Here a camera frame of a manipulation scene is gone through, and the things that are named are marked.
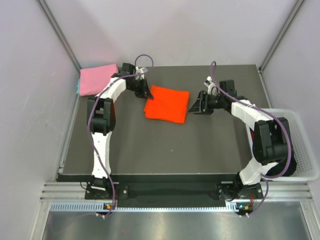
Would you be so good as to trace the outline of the orange t shirt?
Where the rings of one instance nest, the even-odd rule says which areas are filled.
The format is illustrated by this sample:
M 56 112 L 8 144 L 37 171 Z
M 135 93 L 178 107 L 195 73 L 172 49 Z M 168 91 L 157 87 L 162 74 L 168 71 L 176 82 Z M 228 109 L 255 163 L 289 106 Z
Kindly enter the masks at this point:
M 144 107 L 147 119 L 184 124 L 190 98 L 189 91 L 151 86 L 154 99 L 148 99 Z

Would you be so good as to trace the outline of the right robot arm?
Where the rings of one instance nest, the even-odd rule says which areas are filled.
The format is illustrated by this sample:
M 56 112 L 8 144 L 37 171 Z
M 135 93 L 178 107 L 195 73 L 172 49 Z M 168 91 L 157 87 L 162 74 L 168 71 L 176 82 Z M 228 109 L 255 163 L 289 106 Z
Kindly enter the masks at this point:
M 233 80 L 220 81 L 211 77 L 204 81 L 207 90 L 201 90 L 196 102 L 189 109 L 195 115 L 211 115 L 215 109 L 223 109 L 245 123 L 252 138 L 252 158 L 233 181 L 233 192 L 245 198 L 252 186 L 262 177 L 271 179 L 290 176 L 297 163 L 291 144 L 289 122 L 284 117 L 276 118 L 257 108 L 246 97 L 239 96 Z

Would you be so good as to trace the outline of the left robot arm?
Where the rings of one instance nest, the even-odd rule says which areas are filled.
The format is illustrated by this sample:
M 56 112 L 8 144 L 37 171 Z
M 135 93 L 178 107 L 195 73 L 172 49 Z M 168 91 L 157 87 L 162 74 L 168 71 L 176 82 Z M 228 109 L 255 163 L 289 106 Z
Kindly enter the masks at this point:
M 93 181 L 90 187 L 96 189 L 102 198 L 109 198 L 114 191 L 111 180 L 110 142 L 116 126 L 115 101 L 126 90 L 134 92 L 137 98 L 154 97 L 149 89 L 146 67 L 123 63 L 100 93 L 87 102 L 87 133 L 93 148 Z

